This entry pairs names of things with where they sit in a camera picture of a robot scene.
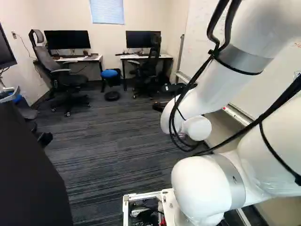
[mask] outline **office chair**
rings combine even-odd
[[[75,105],[90,107],[87,95],[73,96],[74,93],[79,92],[80,88],[87,83],[88,78],[84,75],[70,74],[70,69],[62,68],[50,56],[45,46],[37,46],[33,34],[36,34],[37,43],[44,41],[44,35],[40,30],[36,29],[32,29],[28,34],[37,59],[46,72],[47,77],[51,80],[52,88],[50,89],[49,100],[55,97],[55,93],[63,92],[65,94],[63,100],[51,103],[51,111],[55,112],[58,106],[64,105],[66,107],[64,115],[69,117],[71,115],[70,111]]]
[[[135,86],[133,88],[133,98],[140,95],[147,95],[152,98],[152,94],[159,89],[156,66],[160,57],[161,36],[154,34],[151,43],[153,47],[143,65],[138,61],[128,60],[129,63],[135,66]]]

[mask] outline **desk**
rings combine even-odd
[[[131,54],[131,55],[121,55],[120,60],[122,62],[122,74],[123,74],[123,89],[124,91],[127,90],[127,82],[126,82],[126,70],[125,70],[125,61],[128,60],[146,60],[148,56],[139,56],[136,54]],[[161,54],[159,57],[160,60],[163,60],[163,73],[165,74],[167,72],[167,63],[172,62],[173,57],[168,55],[168,54]]]
[[[102,55],[98,55],[95,59],[86,60],[85,58],[86,58],[86,56],[76,57],[76,58],[62,58],[61,57],[60,59],[55,60],[55,61],[58,62],[58,63],[64,63],[64,62],[72,63],[72,61],[74,61],[75,63],[76,62],[81,62],[81,63],[83,63],[83,62],[95,62],[95,63],[98,63],[100,72],[103,71],[103,66],[102,66],[103,56]]]

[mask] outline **black monitor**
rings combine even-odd
[[[17,61],[0,24],[0,69],[16,65]]]
[[[88,31],[44,31],[48,49],[91,48]]]
[[[154,34],[161,35],[160,31],[126,31],[127,48],[151,48],[151,38]]]

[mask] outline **headrest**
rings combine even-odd
[[[153,34],[151,37],[151,43],[154,47],[161,45],[161,35]]]
[[[43,35],[43,33],[40,30],[38,30],[38,29],[33,29],[33,32],[37,36],[37,42],[38,43],[42,43],[44,41],[44,35]]]

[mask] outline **window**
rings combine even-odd
[[[94,24],[124,24],[123,0],[90,0]]]

